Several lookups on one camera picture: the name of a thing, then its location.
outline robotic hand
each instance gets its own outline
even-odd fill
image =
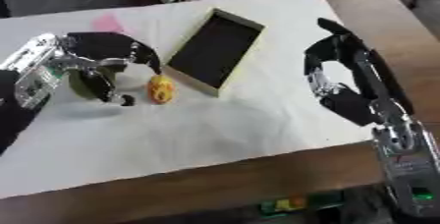
[[[115,92],[112,76],[129,63],[148,65],[156,75],[161,64],[153,49],[114,32],[46,33],[31,39],[0,64],[0,154],[14,142],[69,74],[77,93],[122,106],[135,104]]]
[[[332,33],[305,51],[304,74],[320,103],[359,126],[375,123],[373,146],[388,193],[404,213],[440,217],[440,153],[434,137],[413,116],[413,106],[380,55],[351,31],[325,19]],[[331,83],[322,63],[352,71],[359,93]]]

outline orange ball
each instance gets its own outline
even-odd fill
[[[174,96],[174,85],[171,79],[156,75],[150,79],[146,85],[148,95],[155,103],[164,104],[169,102]]]

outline white paper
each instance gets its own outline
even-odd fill
[[[118,77],[120,89],[137,97],[134,107],[85,101],[64,84],[0,157],[0,197],[369,137],[368,129],[321,107],[303,75],[303,52],[329,35],[316,19],[338,21],[325,0],[205,0],[0,20],[0,59],[44,32],[91,30],[91,21],[106,14],[114,14],[127,34],[166,57],[212,8],[266,26],[220,98],[176,82],[176,98],[153,105],[141,88],[152,75],[144,66],[131,66]],[[343,67],[326,67],[332,80],[353,84]]]

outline wooden box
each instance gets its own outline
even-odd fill
[[[164,69],[172,77],[219,96],[263,30],[263,25],[214,9]]]

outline wooden table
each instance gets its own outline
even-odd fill
[[[328,0],[440,136],[440,44],[399,0]],[[115,223],[380,182],[368,142],[0,200],[0,223]]]

